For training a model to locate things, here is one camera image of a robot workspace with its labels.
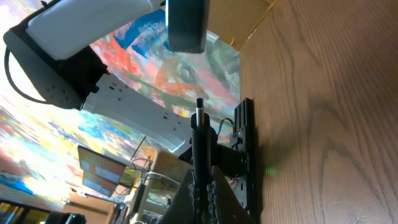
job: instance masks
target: black mounting plate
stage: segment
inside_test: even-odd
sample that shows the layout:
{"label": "black mounting plate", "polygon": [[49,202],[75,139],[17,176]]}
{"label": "black mounting plate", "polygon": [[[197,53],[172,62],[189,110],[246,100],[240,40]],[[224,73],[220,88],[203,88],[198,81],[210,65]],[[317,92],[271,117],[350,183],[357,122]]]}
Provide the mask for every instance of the black mounting plate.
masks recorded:
{"label": "black mounting plate", "polygon": [[246,154],[246,174],[238,179],[234,189],[236,198],[250,217],[259,223],[257,211],[257,180],[256,180],[256,155],[254,144],[254,105],[253,101],[245,98],[234,112],[233,135],[229,145]]}

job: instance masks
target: white robot arm segment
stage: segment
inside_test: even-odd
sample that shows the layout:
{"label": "white robot arm segment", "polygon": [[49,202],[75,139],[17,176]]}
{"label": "white robot arm segment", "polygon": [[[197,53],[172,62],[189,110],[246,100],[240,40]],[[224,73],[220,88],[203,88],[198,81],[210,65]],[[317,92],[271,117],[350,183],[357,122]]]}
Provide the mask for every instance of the white robot arm segment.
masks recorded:
{"label": "white robot arm segment", "polygon": [[190,147],[190,119],[181,117],[126,86],[113,74],[97,82],[99,90],[90,93],[83,110],[119,121],[181,155]]}
{"label": "white robot arm segment", "polygon": [[164,0],[62,0],[32,18],[26,32],[54,60],[71,57]]}

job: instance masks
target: wooden table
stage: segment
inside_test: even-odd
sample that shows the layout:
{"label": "wooden table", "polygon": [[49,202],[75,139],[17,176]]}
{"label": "wooden table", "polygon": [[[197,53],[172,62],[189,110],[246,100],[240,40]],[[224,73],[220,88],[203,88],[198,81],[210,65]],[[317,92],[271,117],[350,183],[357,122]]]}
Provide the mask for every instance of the wooden table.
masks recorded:
{"label": "wooden table", "polygon": [[398,223],[398,2],[280,0],[241,49],[262,223]]}

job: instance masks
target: colorful painted ceiling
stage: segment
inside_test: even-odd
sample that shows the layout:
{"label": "colorful painted ceiling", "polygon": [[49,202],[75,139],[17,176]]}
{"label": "colorful painted ceiling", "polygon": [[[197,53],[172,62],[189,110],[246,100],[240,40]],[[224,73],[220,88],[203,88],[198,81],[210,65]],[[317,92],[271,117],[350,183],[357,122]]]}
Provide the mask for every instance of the colorful painted ceiling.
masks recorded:
{"label": "colorful painted ceiling", "polygon": [[[0,0],[0,34],[40,7],[39,0]],[[143,16],[91,47],[130,88],[174,113],[190,116],[195,99],[202,97],[215,129],[222,118],[233,117],[239,103],[239,53],[219,40],[208,40],[200,55],[171,52],[164,11]],[[1,41],[0,52],[5,48]],[[13,58],[10,68],[17,86],[40,99]],[[224,124],[220,141],[227,142],[230,132]],[[60,210],[62,200],[75,189],[122,201],[117,193],[107,198],[82,186],[76,147],[130,159],[143,137],[112,119],[27,101],[12,90],[0,69],[0,198]],[[167,149],[146,138],[134,158],[153,158],[156,150]]]}

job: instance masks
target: computer screen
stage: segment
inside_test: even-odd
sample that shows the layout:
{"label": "computer screen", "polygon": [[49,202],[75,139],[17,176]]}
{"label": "computer screen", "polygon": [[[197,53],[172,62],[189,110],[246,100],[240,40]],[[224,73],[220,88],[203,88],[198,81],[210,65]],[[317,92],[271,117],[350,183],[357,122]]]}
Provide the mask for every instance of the computer screen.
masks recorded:
{"label": "computer screen", "polygon": [[115,184],[119,183],[126,165],[100,153],[78,146],[80,168]]}
{"label": "computer screen", "polygon": [[87,171],[83,171],[83,185],[108,197],[112,196],[114,190],[118,186],[113,182]]}

